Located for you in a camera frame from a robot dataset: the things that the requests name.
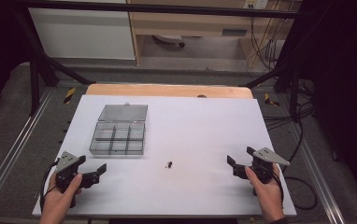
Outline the person's right hand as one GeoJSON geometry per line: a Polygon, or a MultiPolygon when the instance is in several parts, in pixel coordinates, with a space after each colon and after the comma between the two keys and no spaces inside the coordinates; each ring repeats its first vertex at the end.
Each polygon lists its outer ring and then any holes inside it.
{"type": "Polygon", "coordinates": [[[264,221],[267,224],[275,224],[285,218],[282,208],[281,191],[276,180],[269,183],[262,183],[252,169],[245,169],[248,180],[252,184],[257,194],[257,199],[262,211],[264,221]]]}

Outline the yellow black tape marker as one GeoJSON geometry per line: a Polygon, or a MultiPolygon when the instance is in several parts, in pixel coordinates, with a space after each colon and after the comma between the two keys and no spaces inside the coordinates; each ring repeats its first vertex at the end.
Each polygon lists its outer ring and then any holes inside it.
{"type": "Polygon", "coordinates": [[[70,88],[64,98],[64,104],[69,104],[72,96],[74,95],[76,88],[70,88]]]}
{"type": "Polygon", "coordinates": [[[274,102],[271,100],[270,96],[268,93],[264,94],[264,102],[268,105],[273,105],[273,106],[280,106],[279,102],[274,102]]]}

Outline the white cabinet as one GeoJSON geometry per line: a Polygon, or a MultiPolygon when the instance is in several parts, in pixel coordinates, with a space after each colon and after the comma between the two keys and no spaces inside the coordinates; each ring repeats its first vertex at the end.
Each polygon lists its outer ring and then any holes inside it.
{"type": "Polygon", "coordinates": [[[45,52],[63,59],[136,58],[127,12],[30,8],[45,52]]]}

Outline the clear plastic compartment box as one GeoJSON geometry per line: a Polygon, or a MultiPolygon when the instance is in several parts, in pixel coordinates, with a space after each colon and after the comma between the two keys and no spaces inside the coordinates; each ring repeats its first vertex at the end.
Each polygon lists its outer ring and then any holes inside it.
{"type": "Polygon", "coordinates": [[[147,105],[105,105],[93,132],[93,155],[139,156],[144,153],[147,105]]]}

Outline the person's left hand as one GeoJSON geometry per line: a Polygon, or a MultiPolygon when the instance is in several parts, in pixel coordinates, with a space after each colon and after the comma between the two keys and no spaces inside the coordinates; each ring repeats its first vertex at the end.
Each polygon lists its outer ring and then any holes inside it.
{"type": "Polygon", "coordinates": [[[56,174],[50,177],[48,191],[45,196],[45,202],[39,224],[62,224],[70,208],[73,196],[80,194],[79,185],[82,180],[82,174],[77,174],[64,193],[61,193],[55,182],[56,174]]]}

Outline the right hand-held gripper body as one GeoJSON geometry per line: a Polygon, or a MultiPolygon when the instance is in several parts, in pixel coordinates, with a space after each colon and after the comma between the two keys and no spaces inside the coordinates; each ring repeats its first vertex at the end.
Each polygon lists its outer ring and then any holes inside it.
{"type": "Polygon", "coordinates": [[[286,161],[280,157],[280,155],[267,147],[258,150],[255,150],[252,147],[247,147],[246,151],[253,158],[251,166],[238,164],[233,159],[233,175],[241,179],[249,179],[245,171],[245,168],[249,167],[263,184],[268,184],[272,179],[274,179],[279,184],[281,196],[284,196],[281,182],[278,175],[274,172],[273,164],[275,163],[283,166],[290,166],[290,162],[286,161]]]}

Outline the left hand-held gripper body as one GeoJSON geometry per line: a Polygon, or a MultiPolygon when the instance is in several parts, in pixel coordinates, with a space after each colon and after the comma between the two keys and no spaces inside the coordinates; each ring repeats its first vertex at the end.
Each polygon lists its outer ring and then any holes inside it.
{"type": "MultiPolygon", "coordinates": [[[[77,157],[67,151],[63,152],[55,170],[55,183],[61,193],[64,193],[67,190],[71,181],[78,174],[80,165],[85,161],[85,156],[77,157]]],[[[79,188],[88,189],[91,186],[98,184],[99,179],[100,169],[97,169],[94,172],[83,174],[79,188]]]]}

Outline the white power strip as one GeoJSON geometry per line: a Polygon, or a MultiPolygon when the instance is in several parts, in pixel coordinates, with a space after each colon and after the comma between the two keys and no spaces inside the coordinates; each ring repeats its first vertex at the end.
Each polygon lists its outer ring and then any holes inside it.
{"type": "Polygon", "coordinates": [[[245,0],[243,8],[265,9],[268,0],[245,0]]]}

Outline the wooden desk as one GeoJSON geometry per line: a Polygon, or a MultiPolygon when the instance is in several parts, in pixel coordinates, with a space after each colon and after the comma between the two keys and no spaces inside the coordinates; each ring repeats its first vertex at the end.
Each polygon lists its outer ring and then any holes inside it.
{"type": "MultiPolygon", "coordinates": [[[[150,4],[190,7],[243,8],[245,0],[126,0],[129,4],[150,4]]],[[[303,0],[268,0],[266,10],[297,12],[303,0]]],[[[241,18],[189,14],[160,14],[131,12],[129,18],[135,36],[227,36],[239,40],[248,67],[261,62],[262,48],[269,40],[284,40],[292,19],[241,18]]]]}

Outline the white table board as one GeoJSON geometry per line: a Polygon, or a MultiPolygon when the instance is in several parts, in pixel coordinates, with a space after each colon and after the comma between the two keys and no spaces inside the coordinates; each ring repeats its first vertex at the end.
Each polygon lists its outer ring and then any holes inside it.
{"type": "Polygon", "coordinates": [[[233,175],[227,156],[252,161],[247,147],[271,147],[254,99],[84,95],[61,146],[85,156],[80,171],[106,164],[71,217],[244,217],[261,210],[251,184],[233,175]],[[147,105],[141,156],[95,156],[89,147],[105,105],[147,105]],[[165,168],[172,161],[171,169],[165,168]]]}

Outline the wooden table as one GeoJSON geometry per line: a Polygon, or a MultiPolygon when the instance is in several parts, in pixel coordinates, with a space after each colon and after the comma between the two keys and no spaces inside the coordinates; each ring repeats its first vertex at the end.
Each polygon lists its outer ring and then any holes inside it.
{"type": "Polygon", "coordinates": [[[86,94],[198,98],[253,98],[251,90],[243,87],[163,84],[92,84],[88,87],[86,94]]]}

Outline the aluminium rail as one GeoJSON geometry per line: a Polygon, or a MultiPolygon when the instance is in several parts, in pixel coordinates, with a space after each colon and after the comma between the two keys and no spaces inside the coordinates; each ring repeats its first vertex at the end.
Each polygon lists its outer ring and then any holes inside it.
{"type": "Polygon", "coordinates": [[[304,163],[308,169],[309,175],[312,179],[313,185],[321,204],[324,208],[326,216],[331,224],[345,224],[345,218],[343,217],[336,200],[330,190],[324,175],[321,172],[314,156],[311,153],[310,147],[305,137],[300,137],[302,134],[300,125],[298,123],[290,124],[295,138],[299,142],[299,150],[301,151],[304,163]]]}
{"type": "Polygon", "coordinates": [[[39,119],[43,115],[46,106],[49,103],[50,97],[54,92],[54,88],[46,88],[42,97],[40,99],[40,106],[36,110],[35,114],[30,116],[25,122],[23,128],[21,129],[19,135],[15,139],[15,142],[9,149],[9,152],[5,156],[3,162],[0,165],[0,190],[3,187],[9,173],[16,163],[16,160],[20,157],[21,152],[26,145],[29,137],[31,136],[35,126],[37,125],[39,119]]]}

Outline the black metal frame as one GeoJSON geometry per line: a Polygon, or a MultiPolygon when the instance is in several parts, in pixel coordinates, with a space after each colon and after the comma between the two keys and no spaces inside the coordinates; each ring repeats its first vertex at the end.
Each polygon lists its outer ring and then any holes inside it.
{"type": "Polygon", "coordinates": [[[30,54],[31,84],[32,84],[32,111],[34,114],[40,106],[38,76],[44,79],[49,87],[55,87],[59,83],[58,77],[54,73],[54,68],[72,77],[81,84],[93,84],[92,80],[78,75],[66,68],[62,64],[53,60],[41,46],[37,31],[32,29],[29,20],[25,19],[23,12],[28,8],[47,9],[68,9],[68,10],[90,10],[90,11],[114,11],[114,12],[140,12],[140,13],[160,13],[160,14],[189,14],[208,16],[228,16],[247,18],[270,18],[270,19],[294,19],[310,20],[316,17],[313,11],[278,11],[266,9],[233,9],[227,7],[190,7],[190,6],[169,6],[150,4],[120,4],[120,3],[100,3],[82,1],[59,1],[59,0],[11,0],[8,2],[9,9],[17,21],[21,31],[27,39],[27,51],[30,54]]]}

